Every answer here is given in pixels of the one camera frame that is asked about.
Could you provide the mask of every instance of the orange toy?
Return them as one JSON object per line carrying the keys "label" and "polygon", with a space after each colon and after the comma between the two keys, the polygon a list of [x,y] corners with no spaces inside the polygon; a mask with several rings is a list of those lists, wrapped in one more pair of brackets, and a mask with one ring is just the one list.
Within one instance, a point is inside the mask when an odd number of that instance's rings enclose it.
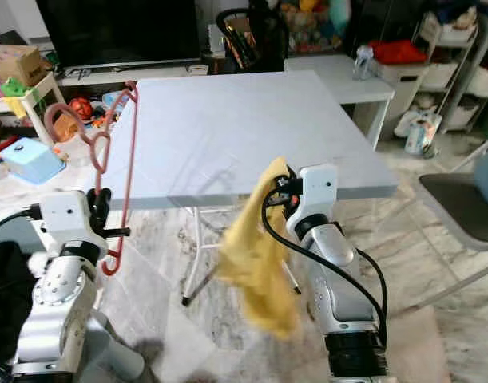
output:
{"label": "orange toy", "polygon": [[88,120],[93,115],[93,107],[84,97],[76,97],[69,102],[69,106],[75,112],[81,120]]}

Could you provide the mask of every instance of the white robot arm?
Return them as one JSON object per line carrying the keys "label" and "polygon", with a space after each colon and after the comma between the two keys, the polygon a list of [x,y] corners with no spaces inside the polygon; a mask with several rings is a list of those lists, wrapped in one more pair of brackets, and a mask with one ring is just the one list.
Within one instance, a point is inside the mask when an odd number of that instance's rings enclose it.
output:
{"label": "white robot arm", "polygon": [[[105,330],[107,319],[93,310],[96,264],[107,253],[105,238],[129,234],[129,229],[104,229],[109,200],[109,189],[96,196],[93,191],[60,191],[27,210],[43,219],[55,246],[20,332],[15,381],[96,381],[96,376],[86,378],[85,367],[107,358],[123,379],[141,374],[142,356],[115,342]],[[86,349],[88,361],[83,360]]]}
{"label": "white robot arm", "polygon": [[[311,258],[308,269],[313,306],[329,353],[331,382],[395,383],[396,379],[388,376],[385,358],[386,303],[381,307],[357,282],[358,250],[345,239],[339,225],[331,222],[336,167],[303,168],[299,178],[291,171],[289,176],[277,178],[276,185],[264,201],[264,226],[274,238]],[[266,207],[279,204],[284,205],[288,233],[300,246],[268,225]],[[385,282],[383,294],[387,294]]]}

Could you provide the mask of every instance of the blue box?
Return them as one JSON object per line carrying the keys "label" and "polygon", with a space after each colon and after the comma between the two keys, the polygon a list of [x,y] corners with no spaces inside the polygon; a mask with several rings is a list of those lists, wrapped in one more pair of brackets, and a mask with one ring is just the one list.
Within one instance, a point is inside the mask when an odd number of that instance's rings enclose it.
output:
{"label": "blue box", "polygon": [[21,138],[0,153],[11,172],[33,184],[42,184],[64,167],[55,153],[41,142]]}

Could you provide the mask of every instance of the black cloth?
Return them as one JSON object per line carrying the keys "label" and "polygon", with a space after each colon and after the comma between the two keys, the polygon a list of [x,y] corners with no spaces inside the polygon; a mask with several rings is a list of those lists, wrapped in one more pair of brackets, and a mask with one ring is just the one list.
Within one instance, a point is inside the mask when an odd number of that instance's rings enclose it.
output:
{"label": "black cloth", "polygon": [[14,356],[18,335],[32,307],[33,275],[15,242],[0,243],[0,362]]}

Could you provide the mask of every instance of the yellow towel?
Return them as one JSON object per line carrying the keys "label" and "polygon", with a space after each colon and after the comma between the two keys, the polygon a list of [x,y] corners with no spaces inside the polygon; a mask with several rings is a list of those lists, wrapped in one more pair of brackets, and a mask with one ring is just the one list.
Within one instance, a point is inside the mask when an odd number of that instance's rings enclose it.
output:
{"label": "yellow towel", "polygon": [[27,116],[26,110],[23,108],[23,105],[18,97],[3,97],[2,99],[17,118]]}
{"label": "yellow towel", "polygon": [[[274,187],[274,178],[287,175],[284,158],[272,161],[235,223],[224,233],[218,276],[241,289],[244,314],[253,324],[279,338],[292,334],[299,322],[296,297],[282,268],[286,247],[268,234],[261,223],[261,204]],[[268,220],[285,232],[282,207],[270,207]]]}

